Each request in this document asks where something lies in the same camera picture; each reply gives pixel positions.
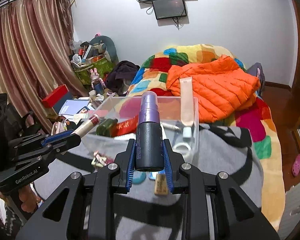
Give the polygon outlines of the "person's left hand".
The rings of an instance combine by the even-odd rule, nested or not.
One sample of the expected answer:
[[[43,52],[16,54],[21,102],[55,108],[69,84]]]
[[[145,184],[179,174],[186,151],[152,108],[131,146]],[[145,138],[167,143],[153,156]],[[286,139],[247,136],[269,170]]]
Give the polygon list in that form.
[[[34,193],[30,185],[18,190],[19,199],[21,200],[21,209],[26,213],[34,213],[41,199]]]

